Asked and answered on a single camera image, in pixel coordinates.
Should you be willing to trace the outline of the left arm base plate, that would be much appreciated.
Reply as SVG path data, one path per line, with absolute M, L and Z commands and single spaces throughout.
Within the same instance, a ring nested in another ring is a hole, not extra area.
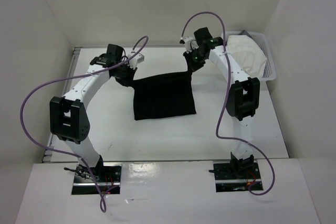
M 121 189 L 121 165 L 107 165 L 104 167 L 102 176 L 95 176 L 98 186 L 103 194 L 117 195 Z M 72 195 L 97 195 L 98 191 L 86 168 L 80 167 L 71 169 L 64 167 L 64 170 L 74 173 Z

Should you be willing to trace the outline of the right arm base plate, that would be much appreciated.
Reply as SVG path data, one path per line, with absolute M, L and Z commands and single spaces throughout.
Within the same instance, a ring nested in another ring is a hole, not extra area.
M 262 191 L 263 183 L 257 162 L 250 168 L 235 172 L 230 162 L 214 162 L 213 168 L 208 170 L 214 175 L 217 193 L 248 191 Z

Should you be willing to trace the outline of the black skirt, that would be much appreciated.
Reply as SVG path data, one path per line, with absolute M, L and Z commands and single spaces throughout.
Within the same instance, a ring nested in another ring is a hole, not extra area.
M 173 72 L 134 80 L 134 119 L 164 119 L 196 114 L 192 73 Z

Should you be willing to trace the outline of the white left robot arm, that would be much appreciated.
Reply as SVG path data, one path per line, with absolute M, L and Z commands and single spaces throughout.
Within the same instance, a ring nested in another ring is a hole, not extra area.
M 107 51 L 90 61 L 85 77 L 62 97 L 53 97 L 49 103 L 50 130 L 64 141 L 76 155 L 79 166 L 75 172 L 93 182 L 103 179 L 107 169 L 101 155 L 90 139 L 90 122 L 86 109 L 98 90 L 114 77 L 131 81 L 144 55 L 131 51 L 127 56 L 120 46 L 109 44 Z

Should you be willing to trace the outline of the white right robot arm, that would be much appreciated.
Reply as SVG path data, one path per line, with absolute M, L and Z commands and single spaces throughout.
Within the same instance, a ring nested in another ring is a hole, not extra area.
M 181 37 L 183 53 L 188 69 L 196 72 L 210 60 L 221 72 L 227 82 L 225 99 L 220 117 L 227 112 L 232 118 L 233 135 L 221 136 L 216 125 L 216 137 L 222 140 L 236 140 L 237 144 L 230 153 L 229 168 L 220 169 L 216 175 L 244 177 L 254 165 L 251 149 L 251 123 L 259 107 L 260 81 L 245 73 L 235 61 L 222 37 L 212 37 L 208 28 L 198 29 L 193 37 Z

